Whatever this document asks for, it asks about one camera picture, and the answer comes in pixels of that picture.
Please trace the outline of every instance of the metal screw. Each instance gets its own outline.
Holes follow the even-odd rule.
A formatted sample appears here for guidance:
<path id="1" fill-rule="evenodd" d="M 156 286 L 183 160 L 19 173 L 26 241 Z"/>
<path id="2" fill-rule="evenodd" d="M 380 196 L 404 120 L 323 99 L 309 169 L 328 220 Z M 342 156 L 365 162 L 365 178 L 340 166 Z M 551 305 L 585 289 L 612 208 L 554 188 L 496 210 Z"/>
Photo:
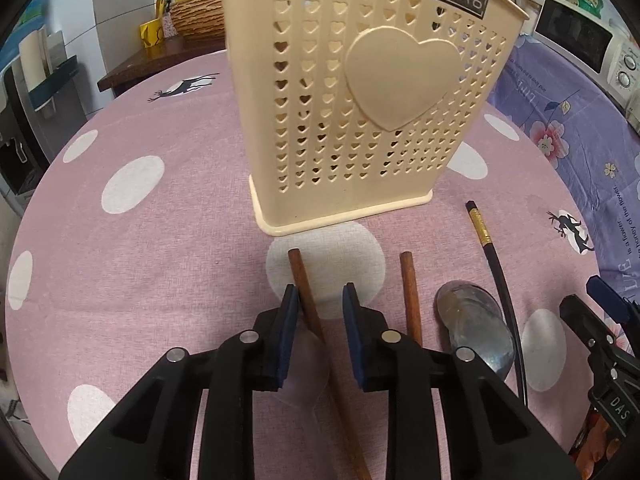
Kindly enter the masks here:
<path id="1" fill-rule="evenodd" d="M 240 341 L 243 343 L 255 343 L 260 339 L 260 334 L 255 330 L 245 330 L 240 334 Z"/>
<path id="2" fill-rule="evenodd" d="M 184 348 L 171 348 L 171 350 L 166 353 L 166 358 L 172 363 L 177 363 L 178 361 L 182 361 L 185 355 L 187 355 L 187 352 L 184 351 Z"/>
<path id="3" fill-rule="evenodd" d="M 466 346 L 461 346 L 456 350 L 456 357 L 465 363 L 471 362 L 476 357 L 476 353 Z"/>
<path id="4" fill-rule="evenodd" d="M 385 343 L 399 343 L 401 339 L 402 336 L 395 330 L 385 330 L 382 333 L 382 341 Z"/>

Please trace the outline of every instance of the purple cloth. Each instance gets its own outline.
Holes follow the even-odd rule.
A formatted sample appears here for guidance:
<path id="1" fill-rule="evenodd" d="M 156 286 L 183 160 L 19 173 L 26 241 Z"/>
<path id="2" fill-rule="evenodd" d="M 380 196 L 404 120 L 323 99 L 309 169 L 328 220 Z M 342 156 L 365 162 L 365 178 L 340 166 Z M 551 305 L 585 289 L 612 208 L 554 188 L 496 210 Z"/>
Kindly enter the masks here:
<path id="1" fill-rule="evenodd" d="M 433 309 L 441 285 L 469 280 L 497 297 L 467 200 L 482 210 L 510 286 L 527 349 L 530 408 L 571 446 L 588 409 L 591 374 L 588 353 L 560 323 L 558 306 L 567 294 L 584 298 L 597 266 L 593 253 L 580 254 L 554 228 L 548 212 L 579 219 L 579 211 L 522 137 L 485 106 L 430 203 L 271 238 L 252 210 L 226 53 L 189 60 L 118 97 L 45 174 L 10 263 L 6 325 L 15 380 L 54 464 L 62 467 L 167 349 L 215 348 L 277 306 L 291 280 L 287 250 L 299 247 L 337 380 L 372 476 L 382 478 L 386 395 L 357 390 L 341 289 L 355 282 L 361 301 L 404 331 L 398 257 L 411 250 L 424 343 L 441 348 Z M 515 388 L 513 373 L 507 382 Z M 352 478 L 324 395 L 316 413 L 339 477 Z M 273 394 L 254 397 L 254 448 L 257 479 L 314 476 L 300 420 Z M 443 437 L 444 456 L 446 449 Z"/>
<path id="2" fill-rule="evenodd" d="M 571 62 L 520 36 L 489 102 L 539 147 L 587 222 L 600 275 L 622 296 L 640 282 L 640 139 Z"/>

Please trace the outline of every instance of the cream plastic utensil holder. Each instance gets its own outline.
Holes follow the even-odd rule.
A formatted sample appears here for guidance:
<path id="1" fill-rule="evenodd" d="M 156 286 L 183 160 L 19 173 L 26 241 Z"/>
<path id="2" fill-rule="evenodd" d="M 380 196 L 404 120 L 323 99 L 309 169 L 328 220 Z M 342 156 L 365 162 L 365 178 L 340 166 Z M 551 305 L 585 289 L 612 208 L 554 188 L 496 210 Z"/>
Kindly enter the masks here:
<path id="1" fill-rule="evenodd" d="M 223 5 L 270 235 L 428 202 L 527 19 L 509 0 Z"/>

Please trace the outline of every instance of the round table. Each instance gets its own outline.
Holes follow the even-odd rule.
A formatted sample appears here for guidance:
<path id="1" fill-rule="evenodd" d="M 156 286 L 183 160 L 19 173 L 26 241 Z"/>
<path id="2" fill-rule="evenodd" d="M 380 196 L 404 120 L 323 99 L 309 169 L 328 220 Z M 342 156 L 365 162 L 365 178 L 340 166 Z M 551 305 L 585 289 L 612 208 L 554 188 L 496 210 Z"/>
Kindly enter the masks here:
<path id="1" fill-rule="evenodd" d="M 550 213 L 580 213 L 539 149 L 489 105 L 448 167 L 426 205 L 271 238 L 252 210 L 226 53 L 189 60 L 121 95 L 47 171 L 10 263 L 15 381 L 53 463 L 62 468 L 167 349 L 215 348 L 277 306 L 292 282 L 287 250 L 299 247 L 370 471 L 382 478 L 386 394 L 356 387 L 341 289 L 354 282 L 361 302 L 404 332 L 399 254 L 412 251 L 424 345 L 441 348 L 433 308 L 441 285 L 469 280 L 497 297 L 467 200 L 478 204 L 510 286 L 529 407 L 567 449 L 592 375 L 558 306 L 578 294 L 602 313 L 584 292 L 598 272 L 594 253 L 561 236 Z M 513 371 L 508 384 L 514 389 Z M 325 396 L 317 413 L 340 477 L 353 478 Z M 255 394 L 254 443 L 256 478 L 313 477 L 296 413 L 273 394 Z"/>

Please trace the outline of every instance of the microwave oven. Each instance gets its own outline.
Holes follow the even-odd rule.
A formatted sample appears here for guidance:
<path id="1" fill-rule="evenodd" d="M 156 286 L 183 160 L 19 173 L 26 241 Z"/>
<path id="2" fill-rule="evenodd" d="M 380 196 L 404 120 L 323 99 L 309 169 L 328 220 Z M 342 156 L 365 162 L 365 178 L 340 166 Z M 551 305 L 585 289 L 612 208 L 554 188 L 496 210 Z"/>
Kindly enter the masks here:
<path id="1" fill-rule="evenodd" d="M 625 36 L 568 1 L 545 0 L 533 37 L 626 108 L 640 80 L 640 50 Z"/>

